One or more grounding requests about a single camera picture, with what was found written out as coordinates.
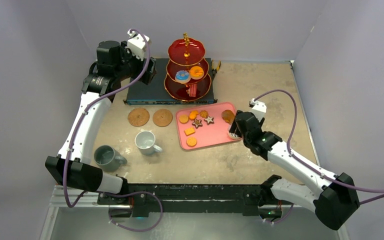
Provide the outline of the white iced star cookie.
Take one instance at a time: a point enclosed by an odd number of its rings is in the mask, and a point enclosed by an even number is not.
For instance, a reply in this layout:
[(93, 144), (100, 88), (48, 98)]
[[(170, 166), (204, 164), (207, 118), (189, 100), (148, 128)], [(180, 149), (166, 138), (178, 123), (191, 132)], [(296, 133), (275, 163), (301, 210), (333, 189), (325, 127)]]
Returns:
[(206, 122), (207, 125), (214, 124), (214, 117), (212, 116), (207, 116), (204, 121)]

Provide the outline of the blue frosted donut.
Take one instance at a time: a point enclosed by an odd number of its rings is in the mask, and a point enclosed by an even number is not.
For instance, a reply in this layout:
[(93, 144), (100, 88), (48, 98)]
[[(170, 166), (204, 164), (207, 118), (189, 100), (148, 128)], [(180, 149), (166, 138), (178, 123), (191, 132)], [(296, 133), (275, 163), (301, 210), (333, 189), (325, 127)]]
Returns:
[(186, 84), (191, 80), (191, 75), (190, 75), (189, 71), (187, 71), (187, 70), (179, 70), (175, 74), (174, 80), (178, 83)]

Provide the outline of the red three-tier cake stand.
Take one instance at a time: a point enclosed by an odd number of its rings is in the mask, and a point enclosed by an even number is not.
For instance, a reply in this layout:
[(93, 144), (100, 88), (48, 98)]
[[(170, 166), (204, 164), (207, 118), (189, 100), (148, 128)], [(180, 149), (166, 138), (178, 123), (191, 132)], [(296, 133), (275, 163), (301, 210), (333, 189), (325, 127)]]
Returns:
[[(182, 37), (174, 40), (167, 50), (169, 62), (166, 66), (166, 75), (170, 77), (176, 84), (182, 84), (186, 86), (186, 92), (180, 94), (187, 94), (186, 99), (191, 100), (196, 97), (190, 97), (188, 95), (188, 85), (198, 84), (209, 76), (210, 64), (205, 59), (206, 49), (204, 44), (188, 35), (183, 33)], [(204, 76), (201, 79), (191, 79), (188, 83), (179, 83), (175, 81), (175, 75), (178, 71), (189, 71), (191, 67), (200, 66), (204, 69)]]

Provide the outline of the brown centred star cookie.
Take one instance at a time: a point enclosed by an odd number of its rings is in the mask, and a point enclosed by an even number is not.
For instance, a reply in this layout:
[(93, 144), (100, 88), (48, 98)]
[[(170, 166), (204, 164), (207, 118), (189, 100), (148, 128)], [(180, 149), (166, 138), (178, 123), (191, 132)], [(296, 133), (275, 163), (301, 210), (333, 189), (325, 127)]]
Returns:
[(202, 124), (202, 120), (201, 119), (194, 119), (193, 122), (192, 122), (192, 125), (198, 129), (199, 127), (202, 127), (203, 124)]

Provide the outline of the pink layered cake slice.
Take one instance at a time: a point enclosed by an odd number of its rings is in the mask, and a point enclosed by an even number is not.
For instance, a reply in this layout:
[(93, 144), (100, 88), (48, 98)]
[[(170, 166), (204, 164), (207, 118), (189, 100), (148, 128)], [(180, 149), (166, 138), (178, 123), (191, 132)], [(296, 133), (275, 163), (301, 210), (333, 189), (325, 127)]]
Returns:
[(188, 85), (188, 96), (191, 98), (195, 98), (197, 96), (198, 85), (196, 83)]

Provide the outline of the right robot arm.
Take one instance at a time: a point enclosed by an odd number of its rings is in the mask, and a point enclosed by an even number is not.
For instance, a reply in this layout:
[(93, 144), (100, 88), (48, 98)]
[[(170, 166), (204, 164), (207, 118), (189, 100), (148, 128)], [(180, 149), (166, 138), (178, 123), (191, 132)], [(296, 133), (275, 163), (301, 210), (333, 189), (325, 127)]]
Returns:
[(262, 130), (262, 120), (251, 112), (237, 111), (233, 125), (244, 146), (257, 156), (292, 174), (301, 184), (272, 175), (261, 185), (261, 204), (276, 200), (301, 206), (315, 213), (318, 220), (332, 230), (339, 230), (360, 207), (355, 183), (346, 173), (337, 175), (314, 164), (288, 146), (281, 137)]

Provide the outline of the pink serving tray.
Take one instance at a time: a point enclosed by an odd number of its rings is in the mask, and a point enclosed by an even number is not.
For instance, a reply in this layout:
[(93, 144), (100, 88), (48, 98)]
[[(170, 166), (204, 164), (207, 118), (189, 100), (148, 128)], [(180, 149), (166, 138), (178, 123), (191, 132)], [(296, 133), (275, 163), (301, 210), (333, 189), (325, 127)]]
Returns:
[[(189, 120), (188, 123), (182, 124), (179, 122), (179, 117), (181, 115), (188, 115), (191, 111), (203, 111), (206, 110), (209, 113), (209, 116), (214, 117), (213, 124), (207, 124), (200, 115), (197, 116), (198, 119), (202, 120), (202, 125), (199, 128), (195, 128), (192, 125), (192, 121)], [(222, 112), (224, 110), (231, 110), (234, 113), (236, 112), (236, 107), (231, 102), (219, 102), (214, 104), (207, 104), (201, 106), (194, 106), (189, 108), (183, 108), (178, 110), (174, 114), (176, 128), (178, 133), (179, 144), (184, 150), (195, 150), (199, 148), (211, 147), (215, 145), (237, 142), (238, 140), (233, 140), (228, 136), (230, 125), (222, 119)], [(187, 128), (195, 128), (195, 133), (186, 136), (184, 130)], [(197, 139), (197, 144), (194, 147), (187, 146), (187, 138), (195, 137)]]

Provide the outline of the white chocolate donut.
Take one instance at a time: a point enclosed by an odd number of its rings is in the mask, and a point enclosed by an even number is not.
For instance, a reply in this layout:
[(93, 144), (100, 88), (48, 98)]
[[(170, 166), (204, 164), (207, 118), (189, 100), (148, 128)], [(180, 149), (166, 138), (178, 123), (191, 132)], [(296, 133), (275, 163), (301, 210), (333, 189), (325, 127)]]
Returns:
[(232, 139), (232, 140), (239, 140), (241, 139), (241, 137), (237, 134), (235, 134), (234, 132), (228, 132), (228, 136)]

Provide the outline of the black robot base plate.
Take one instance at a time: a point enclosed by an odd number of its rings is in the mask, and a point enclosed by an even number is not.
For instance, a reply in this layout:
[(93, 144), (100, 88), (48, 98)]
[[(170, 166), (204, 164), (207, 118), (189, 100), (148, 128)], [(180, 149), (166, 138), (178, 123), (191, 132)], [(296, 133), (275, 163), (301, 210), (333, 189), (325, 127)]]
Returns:
[(150, 213), (218, 213), (278, 220), (287, 201), (277, 200), (263, 184), (129, 183), (118, 197), (98, 196), (99, 205), (127, 207), (132, 217)]

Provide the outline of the square yellow biscuit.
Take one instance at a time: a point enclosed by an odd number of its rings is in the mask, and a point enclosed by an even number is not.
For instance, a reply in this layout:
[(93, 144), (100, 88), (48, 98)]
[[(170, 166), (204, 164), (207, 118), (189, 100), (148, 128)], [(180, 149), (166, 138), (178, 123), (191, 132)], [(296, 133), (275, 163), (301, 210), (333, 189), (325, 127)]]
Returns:
[(195, 128), (194, 127), (189, 127), (189, 128), (186, 128), (185, 130), (184, 130), (184, 134), (186, 135), (186, 136), (190, 136), (190, 135), (192, 135), (192, 134), (194, 134), (196, 131), (195, 131)]

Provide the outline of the round biscuit tray corner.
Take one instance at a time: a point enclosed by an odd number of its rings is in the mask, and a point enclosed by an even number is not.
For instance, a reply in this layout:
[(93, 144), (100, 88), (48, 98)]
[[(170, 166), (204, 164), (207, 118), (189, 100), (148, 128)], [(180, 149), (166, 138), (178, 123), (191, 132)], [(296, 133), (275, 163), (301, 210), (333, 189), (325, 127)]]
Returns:
[(195, 147), (197, 143), (198, 143), (197, 139), (193, 136), (190, 136), (186, 139), (186, 144), (189, 147)]

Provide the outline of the yellow frosted donut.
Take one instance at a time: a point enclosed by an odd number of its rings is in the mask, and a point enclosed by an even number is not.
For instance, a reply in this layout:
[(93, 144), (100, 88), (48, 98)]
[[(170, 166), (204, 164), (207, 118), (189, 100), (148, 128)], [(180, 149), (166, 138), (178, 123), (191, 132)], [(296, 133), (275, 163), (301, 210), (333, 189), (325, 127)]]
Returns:
[(190, 68), (189, 75), (192, 80), (199, 80), (204, 77), (205, 71), (202, 67), (196, 65)]

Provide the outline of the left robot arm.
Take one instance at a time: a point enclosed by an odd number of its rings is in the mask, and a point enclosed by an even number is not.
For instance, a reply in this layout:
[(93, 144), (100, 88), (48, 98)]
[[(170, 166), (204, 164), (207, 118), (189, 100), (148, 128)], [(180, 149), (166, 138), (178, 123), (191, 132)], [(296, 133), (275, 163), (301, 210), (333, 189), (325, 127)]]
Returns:
[(126, 203), (129, 191), (123, 177), (105, 173), (91, 165), (93, 146), (114, 96), (139, 81), (149, 84), (155, 75), (156, 60), (150, 54), (148, 40), (100, 42), (97, 60), (83, 81), (80, 104), (71, 130), (56, 156), (48, 156), (45, 167), (62, 186), (67, 205), (72, 208), (69, 189), (85, 193), (108, 193), (118, 205)]

